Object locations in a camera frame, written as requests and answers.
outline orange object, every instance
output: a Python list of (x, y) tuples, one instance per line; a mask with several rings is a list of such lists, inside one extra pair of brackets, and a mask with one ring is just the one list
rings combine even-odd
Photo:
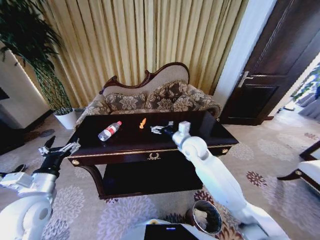
[(142, 122), (140, 123), (139, 128), (143, 129), (143, 128), (144, 128), (144, 125), (146, 124), (146, 121), (147, 121), (147, 119), (144, 118), (144, 119), (142, 120)]

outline glossy table top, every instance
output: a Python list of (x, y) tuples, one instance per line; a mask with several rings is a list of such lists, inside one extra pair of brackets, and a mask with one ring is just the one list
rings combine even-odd
[[(143, 129), (139, 128), (146, 118)], [(98, 134), (112, 123), (121, 121), (118, 132), (106, 142)], [(235, 145), (238, 141), (207, 111), (157, 112), (137, 114), (93, 115), (87, 116), (70, 140), (79, 138), (81, 147), (73, 156), (99, 155), (122, 152), (176, 149), (177, 146), (164, 134), (154, 134), (150, 126), (166, 126), (169, 121), (174, 127), (182, 121), (191, 123), (191, 136), (204, 139), (208, 147)]]

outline wooden door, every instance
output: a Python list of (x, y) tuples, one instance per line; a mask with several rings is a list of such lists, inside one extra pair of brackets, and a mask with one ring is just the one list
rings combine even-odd
[(278, 0), (221, 114), (259, 125), (320, 52), (320, 0)]

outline curtain fold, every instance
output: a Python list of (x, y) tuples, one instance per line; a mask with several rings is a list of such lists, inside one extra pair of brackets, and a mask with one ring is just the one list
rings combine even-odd
[(137, 85), (145, 69), (182, 62), (190, 84), (212, 93), (248, 0), (47, 0), (61, 36), (55, 72), (73, 107), (85, 107), (114, 75)]

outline plastic water bottle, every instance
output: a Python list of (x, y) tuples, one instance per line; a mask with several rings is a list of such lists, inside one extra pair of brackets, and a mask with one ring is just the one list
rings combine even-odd
[(98, 138), (101, 141), (107, 141), (113, 134), (115, 134), (116, 131), (118, 131), (120, 125), (122, 124), (121, 121), (117, 121), (115, 123), (112, 123), (110, 126), (108, 126), (105, 130), (99, 133)]

